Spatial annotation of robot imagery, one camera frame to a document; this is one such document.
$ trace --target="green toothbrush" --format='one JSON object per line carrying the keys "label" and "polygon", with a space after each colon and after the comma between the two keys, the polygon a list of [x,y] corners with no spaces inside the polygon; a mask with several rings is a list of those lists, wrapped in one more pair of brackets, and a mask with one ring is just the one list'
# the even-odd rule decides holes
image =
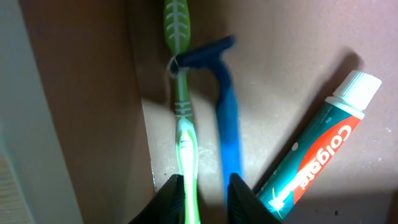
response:
{"label": "green toothbrush", "polygon": [[[191,30],[186,0],[165,0],[164,35],[174,55],[188,49]],[[192,107],[188,94],[186,71],[175,80],[175,112],[177,132],[175,150],[178,168],[184,176],[185,223],[200,223],[197,202],[198,140],[193,126]]]}

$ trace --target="toothpaste tube cap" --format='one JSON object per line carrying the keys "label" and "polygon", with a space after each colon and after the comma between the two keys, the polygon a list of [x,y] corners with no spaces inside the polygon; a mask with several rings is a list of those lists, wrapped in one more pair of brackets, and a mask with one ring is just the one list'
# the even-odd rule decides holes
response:
{"label": "toothpaste tube cap", "polygon": [[364,72],[352,71],[333,93],[357,110],[365,110],[381,85],[381,80]]}

